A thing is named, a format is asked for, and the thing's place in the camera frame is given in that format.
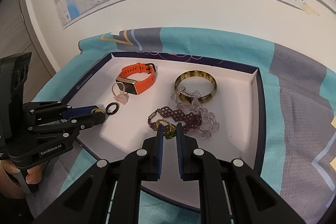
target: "beaded bracelet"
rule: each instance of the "beaded bracelet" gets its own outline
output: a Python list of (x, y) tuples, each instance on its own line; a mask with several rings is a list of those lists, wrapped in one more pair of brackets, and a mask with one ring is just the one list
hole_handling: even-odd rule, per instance
[[(170, 107), (164, 106), (162, 108), (158, 108), (157, 110), (155, 110), (148, 117), (148, 125), (154, 131), (157, 131), (158, 126), (159, 126), (158, 123), (152, 122), (152, 119), (156, 116), (157, 113), (159, 113), (164, 118), (172, 117), (174, 119), (174, 121), (176, 121), (176, 122), (182, 122), (182, 121), (185, 122), (185, 125), (182, 126), (184, 134), (187, 133), (191, 128), (193, 128), (193, 129), (199, 128), (199, 126), (202, 124), (201, 113), (194, 114), (194, 113), (190, 112), (189, 114), (184, 114), (184, 112), (181, 109), (172, 110)], [(167, 137), (170, 137), (170, 135), (172, 135), (172, 137), (169, 138), (169, 139), (174, 138), (176, 136), (176, 130), (175, 130), (175, 132), (172, 132), (170, 130), (171, 127), (169, 126), (169, 125), (171, 125), (171, 123), (169, 123), (166, 120), (164, 120), (164, 122), (166, 122), (168, 124), (163, 127), (163, 132), (164, 132), (163, 136), (165, 136), (165, 138), (167, 140), (168, 140)]]

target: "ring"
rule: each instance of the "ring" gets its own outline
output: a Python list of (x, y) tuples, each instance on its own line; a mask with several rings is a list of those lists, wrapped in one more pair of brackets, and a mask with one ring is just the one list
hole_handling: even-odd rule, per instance
[[(115, 105), (115, 110), (113, 110), (112, 112), (109, 112), (109, 108), (114, 105)], [(105, 112), (107, 115), (114, 115), (118, 112), (118, 110), (119, 110), (119, 104), (117, 102), (113, 102), (107, 105)]]
[[(179, 91), (178, 86), (184, 79), (187, 79), (187, 78), (190, 78), (190, 77), (196, 77), (196, 76), (206, 78), (206, 80), (209, 80), (211, 82), (211, 84), (213, 85), (212, 92), (210, 92), (209, 94), (207, 94), (205, 96), (202, 96), (202, 97), (198, 98), (198, 101), (201, 104), (203, 104), (203, 103), (211, 100), (211, 98), (214, 97), (214, 95), (217, 92), (217, 82), (216, 82), (216, 80), (214, 79), (214, 77), (212, 75), (208, 74), (205, 71), (190, 70), (190, 71), (187, 71), (185, 73), (182, 73), (175, 81), (174, 90), (177, 93)], [(189, 102), (189, 103), (191, 103), (194, 99), (193, 97), (184, 95), (182, 93), (180, 93), (179, 97), (182, 101)]]

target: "orange smartwatch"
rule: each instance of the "orange smartwatch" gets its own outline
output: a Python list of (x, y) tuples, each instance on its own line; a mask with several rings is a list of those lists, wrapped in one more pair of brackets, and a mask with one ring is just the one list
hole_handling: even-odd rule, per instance
[[(132, 79), (128, 79), (130, 75), (134, 73), (142, 73), (146, 72), (149, 74), (149, 76), (142, 81), (136, 81)], [(153, 63), (136, 63), (134, 65), (129, 65), (127, 67), (122, 68), (121, 73), (119, 73), (118, 77), (115, 79), (115, 81), (121, 82), (125, 85), (125, 92), (139, 95), (140, 93), (144, 92), (145, 90), (149, 89), (155, 82), (155, 65)], [(118, 87), (120, 90), (124, 89), (124, 86), (118, 83)]]

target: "watch face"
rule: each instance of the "watch face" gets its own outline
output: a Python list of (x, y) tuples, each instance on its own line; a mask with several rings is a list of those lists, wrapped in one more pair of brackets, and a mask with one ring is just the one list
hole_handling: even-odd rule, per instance
[[(125, 85), (125, 92), (137, 95), (137, 91), (135, 89), (134, 84), (125, 83), (125, 82), (123, 82), (123, 84)], [(118, 87), (119, 87), (120, 90), (124, 89), (124, 87), (123, 87), (122, 84), (118, 83), (117, 85), (118, 85)]]

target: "finger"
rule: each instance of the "finger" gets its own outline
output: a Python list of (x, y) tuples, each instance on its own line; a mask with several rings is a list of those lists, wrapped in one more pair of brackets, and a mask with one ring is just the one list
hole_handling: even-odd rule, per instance
[(42, 179), (42, 169), (39, 169), (37, 172), (33, 174), (28, 174), (26, 176), (26, 182), (28, 184), (36, 184), (39, 183)]
[(36, 165), (30, 169), (27, 170), (28, 174), (34, 174), (36, 173), (37, 171), (39, 171), (40, 169), (42, 169), (42, 164), (40, 165)]
[(20, 170), (16, 168), (16, 166), (11, 160), (2, 160), (1, 165), (10, 174), (20, 173)]

